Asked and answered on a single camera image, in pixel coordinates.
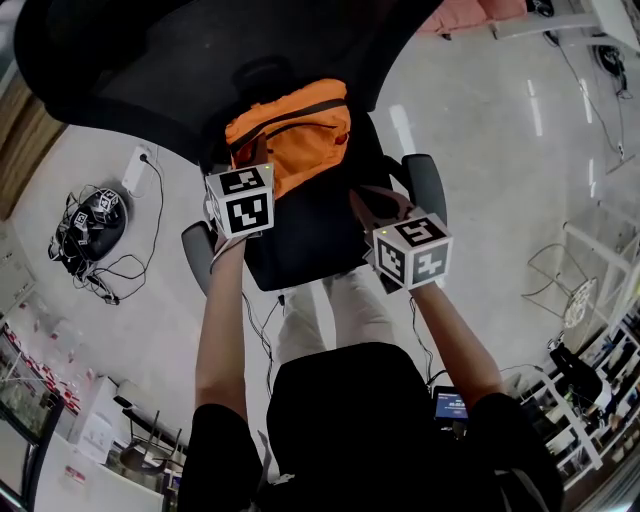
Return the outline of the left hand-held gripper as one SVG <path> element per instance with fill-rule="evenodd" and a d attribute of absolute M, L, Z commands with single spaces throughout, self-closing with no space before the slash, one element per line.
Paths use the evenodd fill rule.
<path fill-rule="evenodd" d="M 274 225 L 274 165 L 228 170 L 205 178 L 207 211 L 226 238 Z"/>

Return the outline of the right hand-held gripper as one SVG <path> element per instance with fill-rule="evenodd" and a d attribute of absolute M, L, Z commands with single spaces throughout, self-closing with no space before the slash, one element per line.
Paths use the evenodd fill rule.
<path fill-rule="evenodd" d="M 383 187 L 363 187 L 364 201 L 349 191 L 361 223 L 367 251 L 364 261 L 383 289 L 412 290 L 444 278 L 451 264 L 453 237 L 435 213 L 412 213 L 416 206 L 403 194 Z"/>

